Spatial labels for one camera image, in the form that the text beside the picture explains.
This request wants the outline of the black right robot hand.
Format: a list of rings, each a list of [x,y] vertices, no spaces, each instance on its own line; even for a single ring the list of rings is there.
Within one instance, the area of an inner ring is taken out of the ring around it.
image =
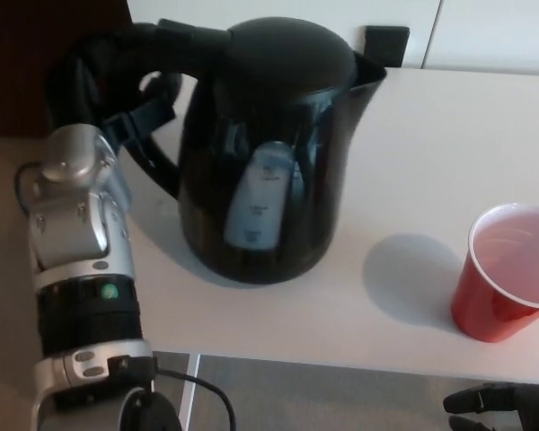
[[[463,414],[513,411],[522,430],[539,430],[539,384],[485,383],[446,396],[443,408],[451,430],[490,430]]]

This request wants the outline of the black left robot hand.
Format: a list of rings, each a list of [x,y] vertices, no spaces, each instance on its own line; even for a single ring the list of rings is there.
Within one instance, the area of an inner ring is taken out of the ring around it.
[[[115,152],[157,151],[153,133],[175,119],[172,106],[182,78],[144,58],[154,29],[153,24],[135,23],[78,40],[45,77],[50,126],[92,125]]]

